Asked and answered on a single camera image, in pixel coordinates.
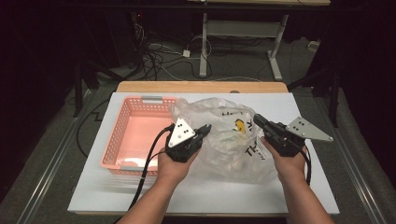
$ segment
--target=yellow logo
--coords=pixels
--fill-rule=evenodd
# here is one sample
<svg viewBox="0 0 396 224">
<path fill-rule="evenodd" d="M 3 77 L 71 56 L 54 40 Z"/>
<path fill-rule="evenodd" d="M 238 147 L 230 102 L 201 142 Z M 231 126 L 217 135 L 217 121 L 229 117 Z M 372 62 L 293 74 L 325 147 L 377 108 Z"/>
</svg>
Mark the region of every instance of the yellow logo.
<svg viewBox="0 0 396 224">
<path fill-rule="evenodd" d="M 235 126 L 236 126 L 236 130 L 237 131 L 239 131 L 241 133 L 246 133 L 246 131 L 245 131 L 245 123 L 241 119 L 237 119 L 235 121 Z"/>
</svg>

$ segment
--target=white table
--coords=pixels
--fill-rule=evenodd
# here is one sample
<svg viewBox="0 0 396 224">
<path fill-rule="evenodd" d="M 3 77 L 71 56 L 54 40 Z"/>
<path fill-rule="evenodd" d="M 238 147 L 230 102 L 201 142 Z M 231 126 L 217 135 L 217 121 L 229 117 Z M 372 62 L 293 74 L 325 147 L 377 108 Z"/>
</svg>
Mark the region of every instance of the white table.
<svg viewBox="0 0 396 224">
<path fill-rule="evenodd" d="M 113 175 L 100 165 L 120 104 L 127 95 L 176 96 L 189 102 L 219 97 L 246 105 L 267 119 L 285 124 L 300 115 L 291 93 L 172 93 L 116 92 L 113 94 L 102 125 L 86 161 L 68 211 L 78 214 L 123 214 L 127 211 L 138 185 L 138 176 Z M 312 143 L 311 188 L 329 214 L 339 214 L 337 204 Z M 191 170 L 199 160 L 194 161 Z M 154 181 L 148 178 L 143 190 Z M 178 216 L 286 216 L 283 190 L 277 178 L 263 184 L 227 182 L 208 176 L 189 174 L 175 190 L 167 215 Z"/>
<path fill-rule="evenodd" d="M 192 2 L 222 3 L 222 4 L 259 4 L 259 5 L 281 5 L 281 6 L 310 6 L 323 7 L 330 4 L 330 0 L 189 0 Z M 276 61 L 276 54 L 279 49 L 280 41 L 286 28 L 289 15 L 283 15 L 278 22 L 264 21 L 216 21 L 209 20 L 207 13 L 203 17 L 202 31 L 202 53 L 200 61 L 201 77 L 206 77 L 207 66 L 207 36 L 208 35 L 224 35 L 224 36 L 251 36 L 251 37 L 273 37 L 275 39 L 272 50 L 267 51 L 268 61 L 271 65 L 274 79 L 282 80 L 282 75 Z"/>
</svg>

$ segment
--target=plastic basket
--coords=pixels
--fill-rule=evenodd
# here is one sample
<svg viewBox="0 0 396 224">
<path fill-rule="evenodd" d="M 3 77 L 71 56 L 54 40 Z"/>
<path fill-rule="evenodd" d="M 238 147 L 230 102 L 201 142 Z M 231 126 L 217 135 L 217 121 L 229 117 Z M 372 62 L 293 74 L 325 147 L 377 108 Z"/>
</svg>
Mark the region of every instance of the plastic basket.
<svg viewBox="0 0 396 224">
<path fill-rule="evenodd" d="M 173 122 L 170 106 L 175 101 L 174 97 L 125 97 L 101 165 L 116 175 L 141 175 L 155 138 Z M 152 155 L 165 146 L 166 135 L 158 140 Z M 148 167 L 148 175 L 156 174 L 157 158 Z"/>
</svg>

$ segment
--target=transparent plastic bag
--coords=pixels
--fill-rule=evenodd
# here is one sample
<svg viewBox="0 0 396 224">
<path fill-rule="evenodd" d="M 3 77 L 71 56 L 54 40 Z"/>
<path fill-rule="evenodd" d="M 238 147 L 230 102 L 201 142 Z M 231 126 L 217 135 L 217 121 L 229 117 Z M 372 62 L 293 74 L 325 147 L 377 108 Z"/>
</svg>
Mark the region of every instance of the transparent plastic bag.
<svg viewBox="0 0 396 224">
<path fill-rule="evenodd" d="M 190 104 L 179 98 L 171 114 L 173 120 L 182 118 L 193 129 L 212 125 L 197 158 L 200 162 L 195 162 L 200 165 L 191 167 L 191 173 L 213 172 L 228 180 L 253 183 L 276 176 L 272 157 L 258 146 L 261 128 L 253 122 L 253 109 L 221 98 Z"/>
</svg>

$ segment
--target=hand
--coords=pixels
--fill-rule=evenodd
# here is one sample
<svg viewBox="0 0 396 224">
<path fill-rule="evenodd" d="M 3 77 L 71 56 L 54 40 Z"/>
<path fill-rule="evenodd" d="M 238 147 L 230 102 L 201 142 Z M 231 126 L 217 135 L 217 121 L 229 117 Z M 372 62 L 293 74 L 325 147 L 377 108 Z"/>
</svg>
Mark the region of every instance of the hand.
<svg viewBox="0 0 396 224">
<path fill-rule="evenodd" d="M 301 180 L 305 181 L 305 159 L 301 153 L 298 153 L 295 157 L 281 157 L 279 153 L 271 146 L 271 144 L 265 140 L 264 137 L 262 137 L 261 140 L 273 155 L 280 182 L 289 183 Z"/>
<path fill-rule="evenodd" d="M 172 161 L 166 153 L 158 155 L 158 173 L 156 183 L 161 183 L 162 185 L 175 189 L 176 186 L 187 176 L 190 166 L 197 157 L 198 152 L 199 150 L 185 163 Z"/>
</svg>

